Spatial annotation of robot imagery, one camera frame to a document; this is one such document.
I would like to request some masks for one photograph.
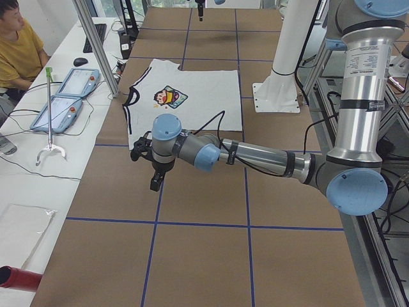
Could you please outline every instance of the red cup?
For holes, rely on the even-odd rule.
[[[36,292],[42,274],[33,273],[15,267],[0,267],[0,287]]]

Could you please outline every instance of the black computer mouse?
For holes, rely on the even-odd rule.
[[[76,58],[73,62],[73,65],[75,67],[78,67],[86,63],[88,63],[88,60],[86,58]]]

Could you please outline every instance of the t-shirt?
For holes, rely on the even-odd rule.
[[[27,20],[17,32],[19,38],[12,42],[0,36],[0,87],[12,88],[10,81],[21,78],[33,81],[42,69],[38,52],[43,42]]]
[[[242,130],[237,70],[193,72],[178,67],[171,61],[154,59],[131,85],[123,105],[130,149],[139,137],[152,130],[154,119],[164,113],[176,115],[183,129],[197,130],[225,110],[220,129]],[[217,130],[219,118],[206,130]]]

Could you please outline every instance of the green clip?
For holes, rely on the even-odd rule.
[[[47,78],[50,77],[51,82],[53,82],[51,72],[52,72],[51,67],[45,67],[45,75],[47,76]]]

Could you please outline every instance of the person's arm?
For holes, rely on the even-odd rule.
[[[45,67],[50,59],[50,56],[44,51],[44,49],[41,49],[40,51],[38,51],[38,57],[40,58],[42,67]]]
[[[10,83],[12,84],[14,88],[18,88],[19,90],[24,90],[24,91],[27,91],[29,87],[32,85],[31,81],[24,80],[21,78],[11,80]]]

